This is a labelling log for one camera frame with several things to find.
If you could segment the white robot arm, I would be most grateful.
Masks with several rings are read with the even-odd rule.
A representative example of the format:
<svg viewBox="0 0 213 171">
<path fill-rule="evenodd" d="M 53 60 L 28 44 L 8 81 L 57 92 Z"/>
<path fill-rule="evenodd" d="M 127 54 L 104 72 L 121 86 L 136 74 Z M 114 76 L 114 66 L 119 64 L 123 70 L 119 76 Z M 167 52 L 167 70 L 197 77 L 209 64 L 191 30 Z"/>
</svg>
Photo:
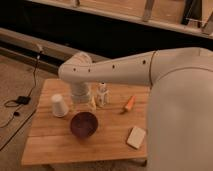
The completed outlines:
<svg viewBox="0 0 213 171">
<path fill-rule="evenodd" d="M 97 63 L 80 52 L 58 75 L 77 101 L 89 96 L 89 82 L 149 86 L 147 171 L 213 171 L 213 51 L 156 50 Z"/>
</svg>

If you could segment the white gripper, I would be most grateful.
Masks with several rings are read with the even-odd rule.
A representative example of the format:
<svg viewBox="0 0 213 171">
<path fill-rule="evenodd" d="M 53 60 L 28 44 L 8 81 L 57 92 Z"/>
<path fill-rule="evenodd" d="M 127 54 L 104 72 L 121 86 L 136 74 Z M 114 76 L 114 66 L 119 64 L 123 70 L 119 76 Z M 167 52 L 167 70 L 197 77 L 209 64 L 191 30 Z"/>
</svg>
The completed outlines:
<svg viewBox="0 0 213 171">
<path fill-rule="evenodd" d="M 87 103 L 90 111 L 96 111 L 95 98 L 91 98 L 91 90 L 88 83 L 73 83 L 70 85 L 70 88 L 71 98 L 74 103 Z"/>
</svg>

